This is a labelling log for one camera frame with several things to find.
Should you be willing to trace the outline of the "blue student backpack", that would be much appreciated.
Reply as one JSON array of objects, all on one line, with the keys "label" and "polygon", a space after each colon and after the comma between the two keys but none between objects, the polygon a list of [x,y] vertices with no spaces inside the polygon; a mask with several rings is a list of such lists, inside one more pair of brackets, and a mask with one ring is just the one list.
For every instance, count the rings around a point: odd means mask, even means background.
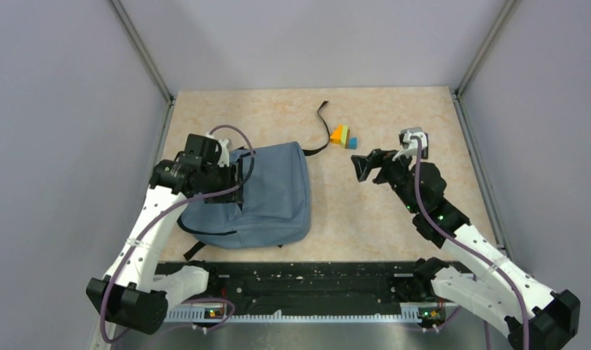
[{"label": "blue student backpack", "polygon": [[190,203],[178,226],[197,243],[186,253],[191,260],[204,246],[223,249],[282,247],[301,241],[310,231],[312,195],[307,159],[325,150],[303,149],[296,141],[230,153],[250,178],[242,203],[217,203],[209,198]]}]

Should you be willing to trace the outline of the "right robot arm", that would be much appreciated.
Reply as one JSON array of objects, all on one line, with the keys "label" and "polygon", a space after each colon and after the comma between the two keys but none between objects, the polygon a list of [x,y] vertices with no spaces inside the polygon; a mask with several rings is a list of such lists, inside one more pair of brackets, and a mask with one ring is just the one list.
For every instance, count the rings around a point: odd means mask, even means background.
[{"label": "right robot arm", "polygon": [[497,329],[513,349],[562,349],[578,333],[578,297],[537,281],[490,243],[445,198],[447,183],[435,164],[412,164],[405,156],[394,160],[394,154],[374,149],[351,156],[356,178],[363,182],[378,169],[373,182],[390,186],[413,214],[420,235],[473,274],[466,277],[435,257],[424,260],[415,272],[415,294],[458,304]]}]

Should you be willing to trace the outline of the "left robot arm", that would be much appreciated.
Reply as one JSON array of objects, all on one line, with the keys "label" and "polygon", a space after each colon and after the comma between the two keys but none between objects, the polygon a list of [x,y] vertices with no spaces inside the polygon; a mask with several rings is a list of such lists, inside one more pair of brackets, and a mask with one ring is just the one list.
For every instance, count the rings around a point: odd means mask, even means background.
[{"label": "left robot arm", "polygon": [[206,302],[217,297],[220,283],[203,268],[184,266],[159,280],[154,273],[169,235],[192,201],[242,202],[241,163],[230,160],[230,148],[229,139],[190,134],[174,159],[154,167],[123,248],[103,277],[92,278],[86,287],[102,332],[110,322],[151,335],[169,311],[190,297]]}]

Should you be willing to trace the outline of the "coloured sticky note stack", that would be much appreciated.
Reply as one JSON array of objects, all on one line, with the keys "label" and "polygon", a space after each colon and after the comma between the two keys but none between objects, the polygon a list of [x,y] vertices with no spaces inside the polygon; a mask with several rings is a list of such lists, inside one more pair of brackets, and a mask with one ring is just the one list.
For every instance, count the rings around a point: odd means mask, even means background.
[{"label": "coloured sticky note stack", "polygon": [[331,144],[343,149],[357,149],[358,139],[351,136],[351,129],[347,125],[339,124],[329,137]]}]

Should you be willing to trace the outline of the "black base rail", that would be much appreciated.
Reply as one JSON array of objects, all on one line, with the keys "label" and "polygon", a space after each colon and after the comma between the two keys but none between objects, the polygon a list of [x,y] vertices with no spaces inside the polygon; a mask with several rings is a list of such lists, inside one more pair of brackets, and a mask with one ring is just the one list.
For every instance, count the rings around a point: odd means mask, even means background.
[{"label": "black base rail", "polygon": [[420,262],[205,262],[205,297],[235,306],[231,320],[419,317],[449,305],[414,277]]}]

